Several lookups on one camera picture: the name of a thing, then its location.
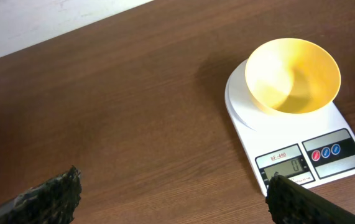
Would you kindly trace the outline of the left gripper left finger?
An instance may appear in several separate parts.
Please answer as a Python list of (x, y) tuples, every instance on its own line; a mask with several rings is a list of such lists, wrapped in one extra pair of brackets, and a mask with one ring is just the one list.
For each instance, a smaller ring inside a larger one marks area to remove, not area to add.
[(81, 171), (73, 166), (2, 204), (0, 224), (69, 224), (81, 192)]

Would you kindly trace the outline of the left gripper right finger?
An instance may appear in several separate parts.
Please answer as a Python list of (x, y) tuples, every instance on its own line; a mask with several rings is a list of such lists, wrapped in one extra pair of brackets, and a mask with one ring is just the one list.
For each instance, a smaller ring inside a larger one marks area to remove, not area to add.
[(274, 223), (355, 223), (355, 214), (275, 173), (265, 202)]

